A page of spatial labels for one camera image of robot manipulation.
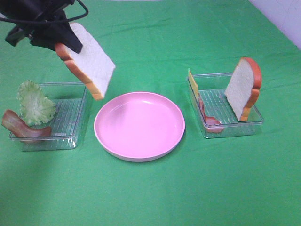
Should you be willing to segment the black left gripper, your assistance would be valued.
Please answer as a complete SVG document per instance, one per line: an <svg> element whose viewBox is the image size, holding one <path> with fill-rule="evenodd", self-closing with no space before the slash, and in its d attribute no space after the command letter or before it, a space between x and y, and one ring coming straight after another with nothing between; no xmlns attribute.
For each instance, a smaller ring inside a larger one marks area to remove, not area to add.
<svg viewBox="0 0 301 226"><path fill-rule="evenodd" d="M73 0L2 0L0 13L14 20L32 45L54 50L55 44L62 43L80 53L83 45L63 10L73 3Z"/></svg>

